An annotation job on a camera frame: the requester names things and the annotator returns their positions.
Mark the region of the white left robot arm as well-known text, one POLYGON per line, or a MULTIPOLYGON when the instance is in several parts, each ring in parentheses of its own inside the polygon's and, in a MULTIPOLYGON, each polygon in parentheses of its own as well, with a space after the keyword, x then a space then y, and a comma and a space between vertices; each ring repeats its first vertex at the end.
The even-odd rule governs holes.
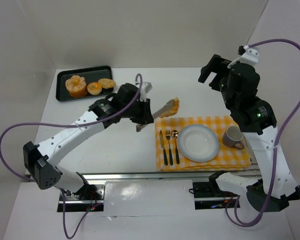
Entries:
POLYGON ((76 120, 71 128, 65 128, 53 137, 23 146, 24 165, 41 190, 56 187, 86 198, 96 187, 90 185, 79 172, 71 172, 61 167, 61 160, 77 146, 93 135, 118 123, 122 118, 135 124, 152 124, 150 99, 137 96, 138 87, 123 84, 118 92, 99 99, 76 120))

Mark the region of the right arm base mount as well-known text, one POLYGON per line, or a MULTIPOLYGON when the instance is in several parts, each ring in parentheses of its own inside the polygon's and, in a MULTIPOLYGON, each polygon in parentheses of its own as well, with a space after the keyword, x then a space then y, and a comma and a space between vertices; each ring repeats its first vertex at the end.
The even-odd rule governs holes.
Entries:
POLYGON ((236 194, 218 190, 210 182, 193 182, 188 191, 194 197, 196 210, 224 209, 227 204, 234 208, 237 199, 236 194))

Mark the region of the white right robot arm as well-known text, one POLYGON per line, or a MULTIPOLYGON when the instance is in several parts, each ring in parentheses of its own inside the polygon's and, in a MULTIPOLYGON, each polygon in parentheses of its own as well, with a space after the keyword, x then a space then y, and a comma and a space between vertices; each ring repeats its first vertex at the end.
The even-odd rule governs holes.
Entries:
POLYGON ((210 73, 209 86, 221 93, 225 107, 243 133, 255 157, 261 179, 248 179, 220 170, 209 177, 214 188, 246 197, 258 212, 280 212, 300 199, 300 185, 293 178, 281 146, 276 143, 277 120, 271 105, 257 97, 260 75, 247 63, 231 62, 215 54, 201 69, 198 82, 210 73))

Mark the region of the long golden bread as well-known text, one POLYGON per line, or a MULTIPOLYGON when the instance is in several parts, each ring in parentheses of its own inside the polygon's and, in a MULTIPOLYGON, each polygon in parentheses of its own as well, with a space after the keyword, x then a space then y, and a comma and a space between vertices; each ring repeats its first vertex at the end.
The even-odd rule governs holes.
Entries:
POLYGON ((159 118, 167 118, 167 117, 174 116, 175 114, 177 114, 177 112, 179 110, 179 104, 180 104, 180 101, 179 101, 178 97, 171 99, 161 109, 161 112, 158 117, 159 118))

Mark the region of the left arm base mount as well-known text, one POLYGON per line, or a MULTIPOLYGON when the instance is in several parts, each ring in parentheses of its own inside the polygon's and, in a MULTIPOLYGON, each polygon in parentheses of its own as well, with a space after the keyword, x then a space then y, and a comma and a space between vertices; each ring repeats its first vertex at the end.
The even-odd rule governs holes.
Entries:
POLYGON ((83 194, 74 194, 66 190, 64 196, 60 193, 57 212, 66 213, 103 212, 105 198, 105 183, 92 184, 83 194))

